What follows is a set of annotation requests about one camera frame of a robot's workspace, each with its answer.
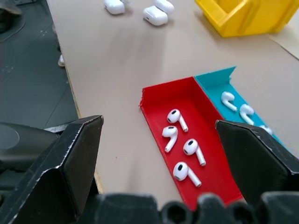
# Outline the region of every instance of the floor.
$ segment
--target floor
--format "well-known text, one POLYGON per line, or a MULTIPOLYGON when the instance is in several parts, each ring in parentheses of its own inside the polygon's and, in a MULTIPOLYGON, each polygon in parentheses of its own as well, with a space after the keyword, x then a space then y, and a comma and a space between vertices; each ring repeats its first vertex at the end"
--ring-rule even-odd
POLYGON ((24 27, 0 45, 0 122, 47 128, 78 119, 46 0, 20 8, 24 27))

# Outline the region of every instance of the beige table surface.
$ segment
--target beige table surface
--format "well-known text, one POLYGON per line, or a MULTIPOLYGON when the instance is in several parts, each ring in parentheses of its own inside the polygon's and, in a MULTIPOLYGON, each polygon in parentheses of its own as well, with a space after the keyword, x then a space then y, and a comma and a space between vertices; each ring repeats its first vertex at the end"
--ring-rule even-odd
POLYGON ((299 61, 267 35, 222 39, 190 1, 173 19, 142 19, 153 0, 111 16, 102 0, 48 0, 78 109, 104 115, 97 170, 104 192, 180 200, 138 104, 142 88, 237 66, 232 84, 277 136, 299 148, 299 61))

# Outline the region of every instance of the white earbud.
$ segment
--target white earbud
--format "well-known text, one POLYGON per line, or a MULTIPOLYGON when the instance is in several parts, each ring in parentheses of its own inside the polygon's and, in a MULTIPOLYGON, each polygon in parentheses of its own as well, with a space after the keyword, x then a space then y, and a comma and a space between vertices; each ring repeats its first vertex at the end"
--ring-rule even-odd
POLYGON ((221 101, 222 103, 227 106, 229 109, 231 109, 233 112, 236 112, 238 109, 236 106, 232 105, 229 101, 233 101, 235 99, 235 96, 230 92, 223 92, 221 95, 221 101))
POLYGON ((206 165, 206 160, 205 157, 198 145, 198 142, 195 139, 189 139, 183 147, 183 151, 186 155, 192 155, 194 153, 196 153, 197 158, 199 160, 199 163, 201 166, 205 166, 206 165))
POLYGON ((169 114, 167 115, 167 120, 171 124, 179 121, 184 132, 187 132, 189 130, 183 116, 181 115, 181 113, 178 109, 173 109, 172 111, 170 111, 169 114))
POLYGON ((125 4, 131 0, 105 0, 104 5, 109 13, 113 15, 125 13, 125 4))
POLYGON ((254 114, 254 110, 252 109, 251 106, 247 104, 243 104, 240 107, 240 116, 247 124, 254 125, 254 122, 248 117, 248 115, 253 115, 253 114, 254 114))
POLYGON ((175 126, 168 126, 163 128, 162 131, 162 136, 169 138, 170 140, 167 143, 166 147, 165 147, 165 152, 170 152, 170 150, 172 149, 172 147, 174 146, 174 143, 176 143, 177 138, 178 138, 178 129, 175 126))
POLYGON ((187 176, 189 176, 196 187, 199 187, 201 185, 201 181, 198 179, 195 173, 188 167, 188 165, 184 162, 178 162, 176 164, 176 166, 173 169, 173 176, 179 181, 182 181, 187 176))
POLYGON ((262 129, 264 129, 266 132, 268 132, 269 135, 273 135, 273 131, 272 131, 271 128, 269 128, 269 127, 267 127, 267 126, 265 126, 265 125, 261 125, 260 127, 261 127, 262 129))
POLYGON ((161 26, 168 22, 168 13, 174 10, 174 6, 167 0, 156 0, 155 5, 143 10, 145 20, 154 26, 161 26))

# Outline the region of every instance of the teal tray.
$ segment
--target teal tray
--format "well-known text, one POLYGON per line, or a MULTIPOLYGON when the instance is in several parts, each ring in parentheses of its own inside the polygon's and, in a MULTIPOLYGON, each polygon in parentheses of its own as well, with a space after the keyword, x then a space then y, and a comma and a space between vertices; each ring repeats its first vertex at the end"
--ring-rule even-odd
MULTIPOLYGON (((195 76, 196 81, 202 87, 206 95, 210 98, 214 106, 220 112, 226 120, 231 120, 235 122, 245 123, 239 114, 239 109, 241 105, 248 104, 243 97, 235 90, 235 88, 230 84, 230 75, 233 73, 236 67, 223 69, 219 71, 209 72, 203 75, 195 76), (238 108, 237 112, 233 112, 228 109, 221 102, 221 95, 224 91, 230 92, 235 96, 233 104, 238 108)), ((265 125, 265 122, 254 113, 250 118, 254 121, 255 126, 265 125)), ((279 143, 282 142, 278 139, 276 135, 272 135, 279 143)))

